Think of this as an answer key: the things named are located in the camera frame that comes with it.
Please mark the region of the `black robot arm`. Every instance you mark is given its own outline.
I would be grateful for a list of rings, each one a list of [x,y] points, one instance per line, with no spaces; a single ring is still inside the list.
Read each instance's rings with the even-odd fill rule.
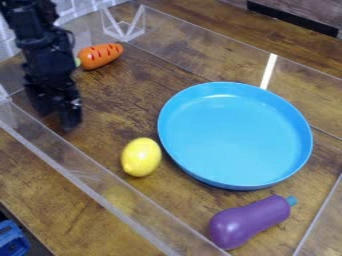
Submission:
[[[83,119],[80,93],[72,80],[73,33],[55,25],[59,14],[51,0],[0,0],[0,14],[24,55],[24,88],[32,107],[41,116],[56,113],[68,131]]]

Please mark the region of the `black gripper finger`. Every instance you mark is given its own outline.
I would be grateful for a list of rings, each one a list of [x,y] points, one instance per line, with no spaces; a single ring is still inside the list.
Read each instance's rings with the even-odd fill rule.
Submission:
[[[47,116],[57,111],[56,108],[56,94],[53,90],[47,90],[40,87],[27,87],[25,93],[31,105],[40,116]]]
[[[57,113],[61,121],[61,127],[65,131],[69,131],[81,123],[83,120],[80,99],[61,99],[57,103]]]

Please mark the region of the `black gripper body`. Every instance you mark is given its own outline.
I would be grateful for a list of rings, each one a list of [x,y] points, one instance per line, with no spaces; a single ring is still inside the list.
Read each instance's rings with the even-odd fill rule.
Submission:
[[[28,28],[16,32],[16,45],[23,51],[23,69],[27,87],[53,90],[57,99],[80,99],[71,74],[76,69],[73,58],[75,36],[69,30],[49,27]]]

